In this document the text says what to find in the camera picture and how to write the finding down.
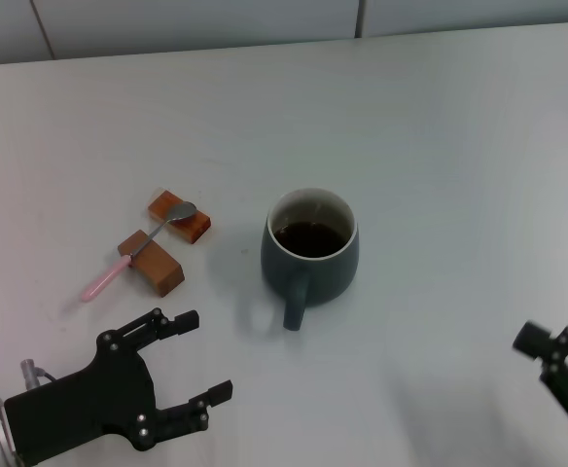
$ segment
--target table surface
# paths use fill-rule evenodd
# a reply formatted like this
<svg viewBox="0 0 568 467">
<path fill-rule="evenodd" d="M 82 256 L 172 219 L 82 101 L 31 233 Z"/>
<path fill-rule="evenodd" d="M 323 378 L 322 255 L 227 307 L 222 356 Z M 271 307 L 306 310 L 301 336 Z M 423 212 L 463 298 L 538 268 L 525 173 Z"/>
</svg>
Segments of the table surface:
<svg viewBox="0 0 568 467">
<path fill-rule="evenodd" d="M 332 189 L 359 221 L 352 286 L 281 328 L 260 273 L 268 208 Z M 213 220 L 163 233 L 186 281 L 124 273 L 157 188 Z M 45 465 L 568 465 L 568 419 L 512 351 L 568 323 L 568 24 L 0 66 L 0 396 L 18 363 L 83 368 L 159 306 L 199 330 L 142 352 L 160 408 L 230 378 L 210 428 L 115 436 Z"/>
</svg>

